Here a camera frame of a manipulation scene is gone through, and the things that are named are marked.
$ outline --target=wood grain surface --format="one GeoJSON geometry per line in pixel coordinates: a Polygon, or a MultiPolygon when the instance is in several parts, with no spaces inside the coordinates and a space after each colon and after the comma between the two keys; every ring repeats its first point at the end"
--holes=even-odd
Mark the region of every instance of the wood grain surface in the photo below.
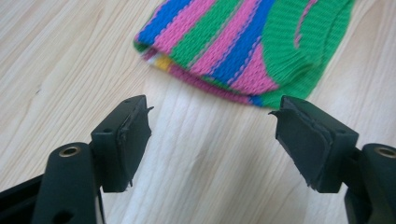
{"type": "MultiPolygon", "coordinates": [[[[270,109],[195,89],[142,61],[133,38],[161,0],[0,2],[0,191],[44,172],[53,149],[90,142],[123,99],[146,94],[152,136],[108,223],[347,223],[338,194],[308,188],[270,109]]],[[[396,146],[396,2],[357,0],[308,100],[396,146]]]]}

